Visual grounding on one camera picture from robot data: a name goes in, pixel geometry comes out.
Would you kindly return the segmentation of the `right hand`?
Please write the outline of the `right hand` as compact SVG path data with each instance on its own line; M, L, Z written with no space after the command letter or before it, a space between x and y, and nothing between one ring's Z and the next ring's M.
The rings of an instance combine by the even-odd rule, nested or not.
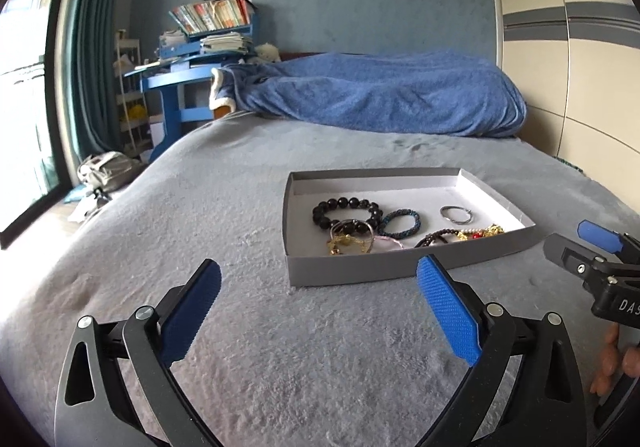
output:
M640 373L640 353L638 347L629 347L623 354L617 349L620 325L612 323L604 336L604 347L600 352L599 364L590 385L589 393L604 396L612 387L613 375L622 368L625 375L638 378Z

